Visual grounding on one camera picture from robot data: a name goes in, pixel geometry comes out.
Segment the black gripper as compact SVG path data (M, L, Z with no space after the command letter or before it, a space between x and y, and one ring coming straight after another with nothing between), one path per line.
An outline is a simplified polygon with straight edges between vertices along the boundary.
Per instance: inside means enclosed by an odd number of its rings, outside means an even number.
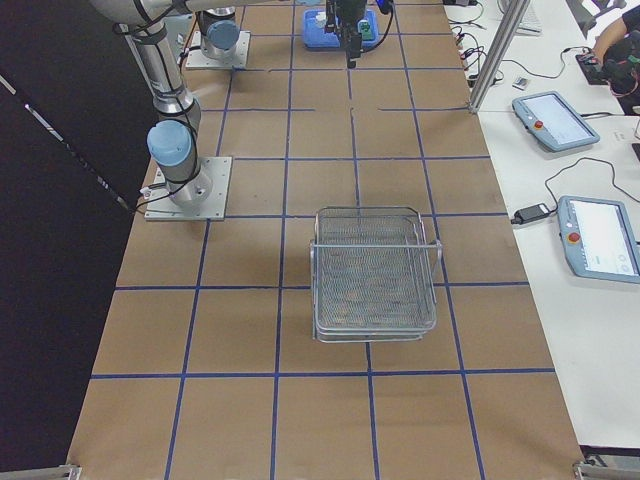
M344 36L347 68L355 68L357 59L361 56L361 34L358 32L358 22L365 16L366 1L326 0L325 13L324 31Z

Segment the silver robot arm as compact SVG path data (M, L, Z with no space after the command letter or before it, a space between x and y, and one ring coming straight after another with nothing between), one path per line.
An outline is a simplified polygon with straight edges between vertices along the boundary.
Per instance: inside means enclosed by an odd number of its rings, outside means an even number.
M219 7L196 14L205 57L221 60L235 53L240 36L235 12L234 7Z
M93 1L91 5L113 22L116 35L131 39L140 68L153 92L154 107L161 119L176 118L192 125L189 114L198 110L184 85L180 67L166 38L164 19L169 15L193 14L201 20L215 10L246 6L246 1ZM364 18L364 1L327 1L327 28L335 33L353 67L363 46L357 23Z

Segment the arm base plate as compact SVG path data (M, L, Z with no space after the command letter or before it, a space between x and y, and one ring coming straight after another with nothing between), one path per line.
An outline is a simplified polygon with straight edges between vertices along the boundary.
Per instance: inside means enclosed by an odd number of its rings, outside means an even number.
M231 157L200 157L200 172L194 180L168 197L162 170L157 167L154 182L158 188L145 196L147 221L222 221L225 218L232 170Z
M229 49L215 47L208 40L201 49L201 34L196 31L191 40L190 49L185 60L187 70L244 70L247 66L249 31L241 31L236 43Z

